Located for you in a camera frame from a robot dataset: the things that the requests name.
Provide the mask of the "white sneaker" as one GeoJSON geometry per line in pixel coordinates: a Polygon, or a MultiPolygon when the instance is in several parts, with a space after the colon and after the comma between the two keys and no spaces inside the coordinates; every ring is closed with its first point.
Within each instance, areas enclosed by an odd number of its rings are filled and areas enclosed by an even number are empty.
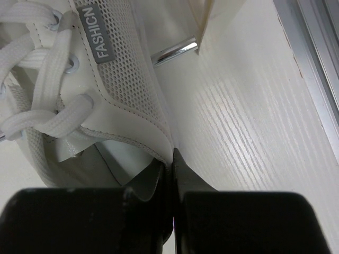
{"type": "Polygon", "coordinates": [[[1,132],[48,187],[117,187],[172,164],[135,4],[1,1],[1,132]]]}

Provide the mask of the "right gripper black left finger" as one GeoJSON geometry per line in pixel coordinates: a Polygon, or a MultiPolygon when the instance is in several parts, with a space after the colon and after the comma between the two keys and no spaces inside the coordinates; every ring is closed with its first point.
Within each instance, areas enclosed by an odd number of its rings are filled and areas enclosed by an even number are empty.
{"type": "Polygon", "coordinates": [[[153,160],[121,187],[20,190],[1,214],[1,253],[161,253],[171,185],[153,160]]]}

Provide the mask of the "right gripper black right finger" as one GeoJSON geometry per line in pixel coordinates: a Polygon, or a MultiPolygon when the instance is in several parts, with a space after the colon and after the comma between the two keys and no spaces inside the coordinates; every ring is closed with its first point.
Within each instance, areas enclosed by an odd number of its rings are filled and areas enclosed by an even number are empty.
{"type": "Polygon", "coordinates": [[[177,253],[329,253],[309,202],[292,192],[218,191],[173,153],[177,253]]]}

